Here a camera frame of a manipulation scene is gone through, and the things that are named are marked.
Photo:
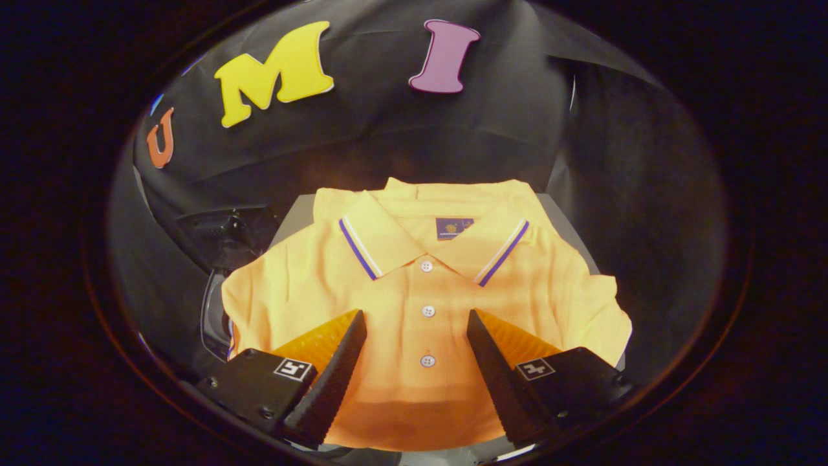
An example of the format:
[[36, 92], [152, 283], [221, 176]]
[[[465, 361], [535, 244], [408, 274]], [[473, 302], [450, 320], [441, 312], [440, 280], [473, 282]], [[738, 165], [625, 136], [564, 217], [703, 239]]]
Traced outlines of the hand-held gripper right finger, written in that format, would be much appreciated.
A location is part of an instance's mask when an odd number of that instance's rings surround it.
[[584, 347], [561, 350], [473, 309], [466, 336], [509, 442], [560, 442], [594, 427], [629, 399], [627, 375]]

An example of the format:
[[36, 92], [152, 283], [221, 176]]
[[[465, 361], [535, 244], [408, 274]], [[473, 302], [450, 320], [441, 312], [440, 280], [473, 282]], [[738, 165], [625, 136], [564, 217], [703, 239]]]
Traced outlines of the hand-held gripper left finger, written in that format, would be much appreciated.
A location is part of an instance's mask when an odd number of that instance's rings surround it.
[[316, 448], [339, 412], [366, 338], [365, 315], [355, 309], [274, 351], [239, 352], [197, 389], [267, 436]]

